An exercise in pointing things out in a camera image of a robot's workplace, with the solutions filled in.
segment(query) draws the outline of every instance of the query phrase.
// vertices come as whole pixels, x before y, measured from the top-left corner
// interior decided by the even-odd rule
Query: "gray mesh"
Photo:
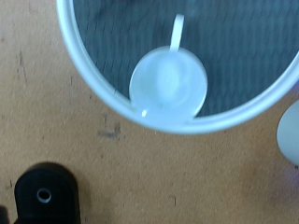
[[[127,98],[138,61],[169,45],[174,18],[183,14],[181,46],[201,60],[208,80],[198,116],[254,98],[299,50],[297,0],[74,0],[74,7],[86,50]]]

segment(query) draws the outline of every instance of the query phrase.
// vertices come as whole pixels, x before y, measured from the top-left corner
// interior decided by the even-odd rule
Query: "white plastic rim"
[[[299,79],[299,52],[284,73],[264,92],[232,110],[193,119],[183,125],[153,124],[136,115],[131,102],[105,80],[86,51],[78,32],[73,0],[57,0],[57,12],[66,48],[83,79],[107,105],[124,117],[167,133],[211,133],[228,129],[256,117],[280,100]]]
[[[299,101],[283,114],[278,125],[278,147],[292,163],[299,165]]]

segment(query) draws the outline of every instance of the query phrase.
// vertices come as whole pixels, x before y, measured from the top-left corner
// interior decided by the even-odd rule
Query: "black plastic part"
[[[80,224],[77,181],[59,164],[31,167],[19,178],[15,199],[15,224]]]
[[[0,223],[1,224],[9,224],[7,209],[1,205],[0,205]]]

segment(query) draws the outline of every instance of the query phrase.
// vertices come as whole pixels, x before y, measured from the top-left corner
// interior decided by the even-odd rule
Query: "wooden surface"
[[[40,161],[74,173],[82,223],[299,222],[299,171],[276,141],[298,87],[236,128],[179,136],[95,97],[66,52],[55,1],[0,1],[0,52],[0,205],[10,223],[14,184]]]

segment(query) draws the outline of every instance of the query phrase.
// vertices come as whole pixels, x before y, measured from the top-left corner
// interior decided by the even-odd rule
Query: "white plastic handle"
[[[171,50],[179,49],[181,33],[183,31],[183,27],[184,27],[184,16],[177,14],[175,23],[174,23],[174,28],[172,31],[172,36],[171,36],[171,44],[170,44]]]

